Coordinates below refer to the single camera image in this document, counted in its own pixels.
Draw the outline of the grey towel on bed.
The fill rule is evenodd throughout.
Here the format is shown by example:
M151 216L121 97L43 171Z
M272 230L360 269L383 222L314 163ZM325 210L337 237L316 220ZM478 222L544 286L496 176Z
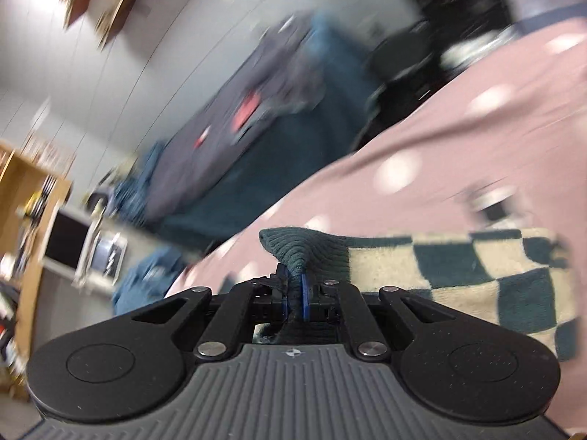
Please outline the grey towel on bed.
M252 54L247 94L260 98L262 114L311 110L324 95L322 69L309 50L313 14L295 13L261 37Z

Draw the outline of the wooden shelf unit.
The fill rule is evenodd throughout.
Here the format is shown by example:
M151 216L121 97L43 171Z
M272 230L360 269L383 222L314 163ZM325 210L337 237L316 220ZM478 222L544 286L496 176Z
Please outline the wooden shelf unit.
M71 183L1 143L1 392L27 400L43 239Z

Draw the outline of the small red white item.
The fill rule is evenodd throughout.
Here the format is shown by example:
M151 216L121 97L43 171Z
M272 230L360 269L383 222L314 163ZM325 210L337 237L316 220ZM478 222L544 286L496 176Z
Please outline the small red white item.
M203 145L203 143L205 142L205 140L207 139L209 133L211 130L211 126L208 125L201 133L200 135L197 137L197 139L194 142L194 148L197 149L199 147L201 147Z

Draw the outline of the black round stool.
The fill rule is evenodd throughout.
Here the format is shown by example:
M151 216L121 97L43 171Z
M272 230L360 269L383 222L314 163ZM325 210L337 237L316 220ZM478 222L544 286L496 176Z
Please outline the black round stool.
M356 149L403 121L447 84L426 21L388 37L371 53L367 67L382 88L375 96L376 114L362 129Z

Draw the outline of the red pouch on bed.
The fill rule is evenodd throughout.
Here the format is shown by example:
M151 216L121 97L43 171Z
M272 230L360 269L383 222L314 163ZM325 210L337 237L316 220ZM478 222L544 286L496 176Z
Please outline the red pouch on bed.
M255 111L261 104L260 94L257 92L250 92L242 100L238 106L231 123L231 128L234 132L242 129L242 127L248 122Z

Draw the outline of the blue crumpled cloth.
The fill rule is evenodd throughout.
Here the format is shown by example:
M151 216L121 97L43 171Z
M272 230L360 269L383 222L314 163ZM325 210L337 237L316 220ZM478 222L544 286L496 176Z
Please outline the blue crumpled cloth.
M174 247L152 252L130 268L117 283L112 295L113 315L120 316L164 299L188 265L182 253Z

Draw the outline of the pink polka dot bedsheet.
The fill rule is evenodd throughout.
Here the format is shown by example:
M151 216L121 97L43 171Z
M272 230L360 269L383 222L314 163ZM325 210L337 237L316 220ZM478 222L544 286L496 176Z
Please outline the pink polka dot bedsheet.
M320 170L172 285L219 290L271 273L267 228L340 237L543 228L576 276L579 351L549 408L586 426L586 23L571 19L496 51L355 154Z

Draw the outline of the white machine with screen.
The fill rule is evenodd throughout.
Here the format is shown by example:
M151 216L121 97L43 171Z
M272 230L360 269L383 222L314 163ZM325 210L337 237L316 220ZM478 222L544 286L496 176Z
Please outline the white machine with screen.
M102 226L102 216L61 203L54 208L43 238L43 268L70 280L78 289L112 296L123 270L127 239Z

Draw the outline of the green cream checkered sweater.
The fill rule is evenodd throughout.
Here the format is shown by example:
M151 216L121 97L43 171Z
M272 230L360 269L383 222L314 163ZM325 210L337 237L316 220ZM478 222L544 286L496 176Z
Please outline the green cream checkered sweater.
M576 276L543 228L341 237L276 227L259 237L295 280L350 282L363 292L398 286L533 337L562 362L578 354Z

